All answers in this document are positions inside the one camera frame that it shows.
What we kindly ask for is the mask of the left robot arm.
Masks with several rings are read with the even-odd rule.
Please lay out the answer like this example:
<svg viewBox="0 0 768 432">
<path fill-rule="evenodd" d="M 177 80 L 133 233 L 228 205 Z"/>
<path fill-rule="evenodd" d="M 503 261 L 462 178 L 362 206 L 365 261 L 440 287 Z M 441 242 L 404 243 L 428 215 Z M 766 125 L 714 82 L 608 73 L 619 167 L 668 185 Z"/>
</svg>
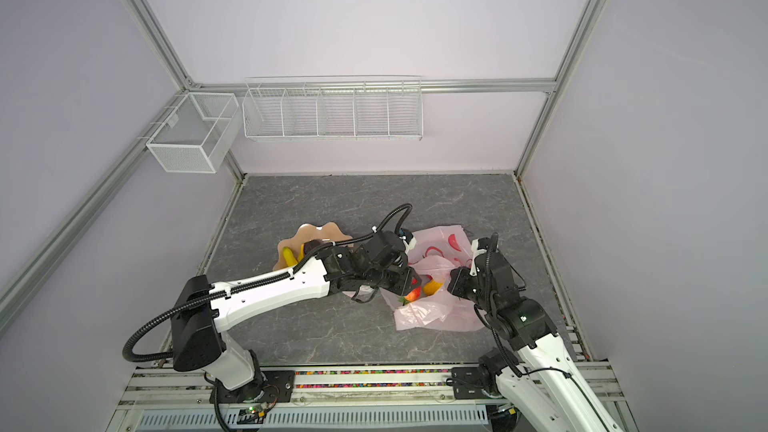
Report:
<svg viewBox="0 0 768 432">
<path fill-rule="evenodd" d="M 229 403 L 265 400 L 281 392 L 262 371 L 256 353 L 238 344 L 230 330 L 240 323 L 293 303 L 349 294 L 356 303 L 378 292 L 406 296 L 421 280 L 408 263 L 417 244 L 404 228 L 412 206 L 390 211 L 371 231 L 341 241 L 325 240 L 294 265 L 236 281 L 189 279 L 171 309 L 151 319 L 126 341 L 122 357 L 131 363 L 170 360 L 177 372 L 203 372 L 212 398 Z"/>
</svg>

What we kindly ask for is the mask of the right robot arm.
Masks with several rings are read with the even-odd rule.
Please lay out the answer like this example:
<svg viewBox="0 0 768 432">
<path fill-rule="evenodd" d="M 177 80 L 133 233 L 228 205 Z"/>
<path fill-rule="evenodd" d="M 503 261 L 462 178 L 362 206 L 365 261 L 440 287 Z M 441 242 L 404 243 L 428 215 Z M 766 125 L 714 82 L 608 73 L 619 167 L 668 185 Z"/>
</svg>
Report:
<svg viewBox="0 0 768 432">
<path fill-rule="evenodd" d="M 474 383 L 503 397 L 536 431 L 620 431 L 583 377 L 554 321 L 527 298 L 498 248 L 498 235 L 472 242 L 468 266 L 453 270 L 447 291 L 473 304 L 496 349 L 478 362 Z"/>
</svg>

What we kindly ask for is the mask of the yellow banana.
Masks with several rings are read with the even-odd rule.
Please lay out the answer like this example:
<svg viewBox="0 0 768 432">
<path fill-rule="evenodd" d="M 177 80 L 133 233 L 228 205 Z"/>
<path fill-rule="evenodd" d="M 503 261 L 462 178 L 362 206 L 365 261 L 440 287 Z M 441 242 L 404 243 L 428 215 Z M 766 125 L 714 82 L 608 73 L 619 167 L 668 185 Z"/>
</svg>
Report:
<svg viewBox="0 0 768 432">
<path fill-rule="evenodd" d="M 287 267 L 294 267 L 304 259 L 305 246 L 300 245 L 297 252 L 295 252 L 290 247 L 284 247 L 282 249 L 282 257 Z"/>
</svg>

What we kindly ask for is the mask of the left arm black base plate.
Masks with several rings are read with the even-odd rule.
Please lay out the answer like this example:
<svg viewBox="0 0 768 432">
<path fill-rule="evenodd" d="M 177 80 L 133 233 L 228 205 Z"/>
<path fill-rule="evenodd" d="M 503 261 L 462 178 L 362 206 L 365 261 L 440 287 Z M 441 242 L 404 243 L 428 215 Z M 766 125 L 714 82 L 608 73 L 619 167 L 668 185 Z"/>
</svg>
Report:
<svg viewBox="0 0 768 432">
<path fill-rule="evenodd" d="M 286 403 L 291 400 L 296 374 L 294 370 L 278 369 L 261 372 L 261 378 L 233 391 L 223 385 L 214 386 L 210 402 L 217 395 L 220 404 Z"/>
</svg>

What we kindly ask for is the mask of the tan scalloped fruit bowl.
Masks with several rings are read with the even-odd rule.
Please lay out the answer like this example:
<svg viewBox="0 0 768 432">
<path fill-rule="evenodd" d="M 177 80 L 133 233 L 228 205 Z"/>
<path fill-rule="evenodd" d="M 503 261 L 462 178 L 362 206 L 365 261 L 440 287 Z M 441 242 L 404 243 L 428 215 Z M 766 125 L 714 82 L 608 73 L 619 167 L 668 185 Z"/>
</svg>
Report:
<svg viewBox="0 0 768 432">
<path fill-rule="evenodd" d="M 326 242 L 340 242 L 348 239 L 351 239 L 351 236 L 343 233 L 335 222 L 327 222 L 323 226 L 303 224 L 297 229 L 292 237 L 278 242 L 278 259 L 272 270 L 277 271 L 295 265 L 308 253 L 309 249 L 306 247 L 307 243 L 310 245 L 318 245 Z M 294 258 L 293 261 L 288 261 L 286 259 L 286 255 L 284 254 L 285 249 L 291 250 Z"/>
</svg>

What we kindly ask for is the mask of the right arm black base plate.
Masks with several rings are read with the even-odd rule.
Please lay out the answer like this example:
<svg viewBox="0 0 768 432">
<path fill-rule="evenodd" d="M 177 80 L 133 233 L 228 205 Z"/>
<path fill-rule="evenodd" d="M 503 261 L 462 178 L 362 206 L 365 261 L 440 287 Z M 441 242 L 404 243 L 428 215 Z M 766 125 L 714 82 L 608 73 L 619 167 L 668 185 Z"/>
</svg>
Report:
<svg viewBox="0 0 768 432">
<path fill-rule="evenodd" d="M 488 368 L 484 365 L 474 367 L 454 367 L 451 369 L 446 384 L 453 390 L 456 399 L 513 399 L 532 390 L 534 384 L 517 375 L 517 370 L 508 366 L 503 369 Z"/>
</svg>

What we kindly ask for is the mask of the pink fruit-print plastic bag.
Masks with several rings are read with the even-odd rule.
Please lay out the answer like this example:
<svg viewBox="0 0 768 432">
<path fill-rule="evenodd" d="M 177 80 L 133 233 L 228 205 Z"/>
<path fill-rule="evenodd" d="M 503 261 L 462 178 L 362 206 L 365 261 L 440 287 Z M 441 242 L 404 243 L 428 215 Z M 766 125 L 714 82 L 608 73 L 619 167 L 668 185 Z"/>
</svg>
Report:
<svg viewBox="0 0 768 432">
<path fill-rule="evenodd" d="M 460 225 L 438 226 L 416 231 L 416 246 L 408 252 L 408 264 L 422 285 L 406 296 L 384 291 L 398 331 L 424 328 L 447 332 L 475 332 L 483 328 L 467 299 L 448 292 L 450 273 L 470 266 L 473 249 Z"/>
</svg>

